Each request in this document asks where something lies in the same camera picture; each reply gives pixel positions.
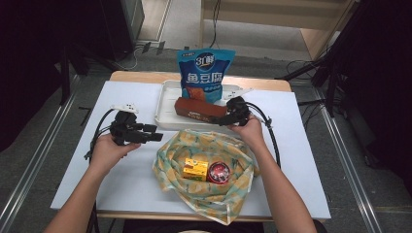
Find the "brown carton box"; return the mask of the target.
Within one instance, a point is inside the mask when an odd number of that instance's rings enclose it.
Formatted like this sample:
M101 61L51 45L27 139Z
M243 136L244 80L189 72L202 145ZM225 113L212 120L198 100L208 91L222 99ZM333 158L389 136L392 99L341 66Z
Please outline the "brown carton box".
M204 101L179 97L174 105L178 116L217 123L226 115L227 107L210 104Z

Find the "red round can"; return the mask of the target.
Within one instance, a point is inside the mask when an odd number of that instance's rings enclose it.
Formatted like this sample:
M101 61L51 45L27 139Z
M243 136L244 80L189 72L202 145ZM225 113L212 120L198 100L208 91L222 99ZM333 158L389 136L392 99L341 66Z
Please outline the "red round can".
M211 183L227 183L230 177L230 169L224 162L215 162L208 168L207 179Z

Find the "black metal stand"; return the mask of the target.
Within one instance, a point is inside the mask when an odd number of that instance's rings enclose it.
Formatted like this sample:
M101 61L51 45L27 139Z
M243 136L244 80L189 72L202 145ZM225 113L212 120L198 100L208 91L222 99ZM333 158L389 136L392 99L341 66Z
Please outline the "black metal stand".
M87 75L87 57L100 63L112 72L124 71L124 68L121 68L119 65L116 65L109 60L99 56L97 53L87 49L82 45L65 44L60 50L60 77L62 90L60 105L64 105L68 101L71 94L69 65L72 65L77 74Z
M333 99L338 83L338 77L342 68L341 62L344 58L343 54L349 50L349 40L355 36L356 29L371 1L372 0L360 0L353 15L349 18L333 44L325 50L324 55L321 55L315 61L304 65L302 68L281 77L281 80L283 81L290 81L308 71L316 70L314 76L310 79L310 82L314 87L322 87L324 83L327 83L324 106L331 117L334 117Z

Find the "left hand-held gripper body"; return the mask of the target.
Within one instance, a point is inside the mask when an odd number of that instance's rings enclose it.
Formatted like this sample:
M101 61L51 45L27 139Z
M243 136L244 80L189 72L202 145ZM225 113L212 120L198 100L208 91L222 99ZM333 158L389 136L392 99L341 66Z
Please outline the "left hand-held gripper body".
M115 120L110 125L114 142L119 146L123 146L125 142L143 143L143 124L136 122L138 114L136 106L134 104L113 105L111 109L118 110Z

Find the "person's dark clothing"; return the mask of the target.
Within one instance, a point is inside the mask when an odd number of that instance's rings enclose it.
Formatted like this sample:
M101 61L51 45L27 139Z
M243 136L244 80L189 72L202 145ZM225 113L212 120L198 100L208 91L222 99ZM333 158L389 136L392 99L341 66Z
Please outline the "person's dark clothing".
M264 233L261 222L233 222L223 225L214 221L130 219L123 225L122 233Z

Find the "light wooden shelf unit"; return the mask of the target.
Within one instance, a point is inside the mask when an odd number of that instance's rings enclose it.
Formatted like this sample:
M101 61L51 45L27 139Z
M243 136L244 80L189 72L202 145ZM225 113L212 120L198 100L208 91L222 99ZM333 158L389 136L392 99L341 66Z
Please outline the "light wooden shelf unit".
M218 19L299 28L310 57L318 59L360 0L221 0Z

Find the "small yellow box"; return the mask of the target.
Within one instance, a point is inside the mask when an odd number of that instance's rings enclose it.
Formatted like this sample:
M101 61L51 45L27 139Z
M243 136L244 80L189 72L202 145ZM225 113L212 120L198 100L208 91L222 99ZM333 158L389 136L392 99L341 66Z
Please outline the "small yellow box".
M205 182L207 180L208 165L209 163L206 161L187 158L183 168L183 177Z

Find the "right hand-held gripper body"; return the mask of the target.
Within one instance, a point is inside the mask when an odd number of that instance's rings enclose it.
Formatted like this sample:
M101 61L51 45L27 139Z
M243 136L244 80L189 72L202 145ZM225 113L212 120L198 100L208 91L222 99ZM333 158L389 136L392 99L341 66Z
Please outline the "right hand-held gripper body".
M226 115L223 117L223 125L237 124L245 126L249 121L250 110L244 98L234 93L226 102Z

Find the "blue snack bag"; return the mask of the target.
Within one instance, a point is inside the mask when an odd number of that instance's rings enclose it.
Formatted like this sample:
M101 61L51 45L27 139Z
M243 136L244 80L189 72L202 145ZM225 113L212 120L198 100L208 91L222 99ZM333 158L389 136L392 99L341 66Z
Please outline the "blue snack bag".
M220 100L223 77L234 56L234 50L179 50L182 96L211 104Z

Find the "person's right hand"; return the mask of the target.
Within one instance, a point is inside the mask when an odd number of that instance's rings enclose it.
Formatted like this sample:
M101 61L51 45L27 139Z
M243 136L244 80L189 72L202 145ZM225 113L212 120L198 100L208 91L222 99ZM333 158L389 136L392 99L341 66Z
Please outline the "person's right hand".
M261 122L252 115L249 115L248 122L244 126L231 124L228 129L237 133L240 138L249 146L252 152L259 152L267 149L264 142Z

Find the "white plastic tray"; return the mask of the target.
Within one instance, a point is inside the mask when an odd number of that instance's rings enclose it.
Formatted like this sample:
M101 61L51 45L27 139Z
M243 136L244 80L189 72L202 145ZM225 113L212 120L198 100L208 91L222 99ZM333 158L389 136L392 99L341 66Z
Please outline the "white plastic tray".
M231 98L242 96L252 91L251 88L242 88L235 84L223 85L223 96L216 101L218 106L224 106ZM200 120L178 116L174 109L175 102L182 96L181 84L179 81L165 81L162 84L157 107L154 115L155 123L166 130L194 129L202 131L225 131L225 126L210 124Z

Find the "metal floor rail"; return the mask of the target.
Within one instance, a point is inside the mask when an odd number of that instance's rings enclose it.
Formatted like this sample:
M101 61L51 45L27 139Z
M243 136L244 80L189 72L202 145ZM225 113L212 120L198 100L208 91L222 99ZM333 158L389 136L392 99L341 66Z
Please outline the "metal floor rail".
M78 92L79 85L82 83L82 78L79 75L75 75L70 82L70 88L72 90L66 102L60 105L54 115L51 124L49 125L46 133L40 141L38 147L34 151L28 165L26 166L22 176L20 177L16 187L11 193L2 214L0 215L0 233L8 233L17 213L24 202L32 184L34 183L43 163L49 153L49 150L57 136L61 125L67 117L75 96Z
M361 183L360 176L340 134L335 118L330 115L325 104L322 105L322 115L344 172L343 180L346 181L351 188L351 197L353 197L356 202L354 213L361 216L368 233L384 233L366 193L366 189Z

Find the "grey cabinet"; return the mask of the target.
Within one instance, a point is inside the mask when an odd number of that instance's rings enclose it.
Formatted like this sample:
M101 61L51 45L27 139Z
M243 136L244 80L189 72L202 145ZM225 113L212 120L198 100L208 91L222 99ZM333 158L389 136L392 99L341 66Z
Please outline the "grey cabinet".
M131 40L136 42L145 19L142 0L120 0Z

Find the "black curtain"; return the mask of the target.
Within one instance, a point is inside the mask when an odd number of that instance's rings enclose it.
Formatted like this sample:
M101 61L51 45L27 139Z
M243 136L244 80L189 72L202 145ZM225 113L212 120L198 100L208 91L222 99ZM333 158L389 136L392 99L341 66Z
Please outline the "black curtain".
M372 132L366 150L412 195L412 0L361 0L353 21L344 90Z
M110 1L0 0L0 152L61 89L65 44L105 58L100 36Z

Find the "lemon print cloth bag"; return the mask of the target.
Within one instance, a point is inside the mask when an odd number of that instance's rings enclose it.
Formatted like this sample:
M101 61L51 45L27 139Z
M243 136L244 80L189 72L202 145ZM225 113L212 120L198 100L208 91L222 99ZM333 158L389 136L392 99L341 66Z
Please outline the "lemon print cloth bag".
M228 181L188 179L188 159L228 166ZM197 214L229 225L240 214L258 168L253 154L241 140L218 132L181 130L156 153L154 175L162 190L174 190Z

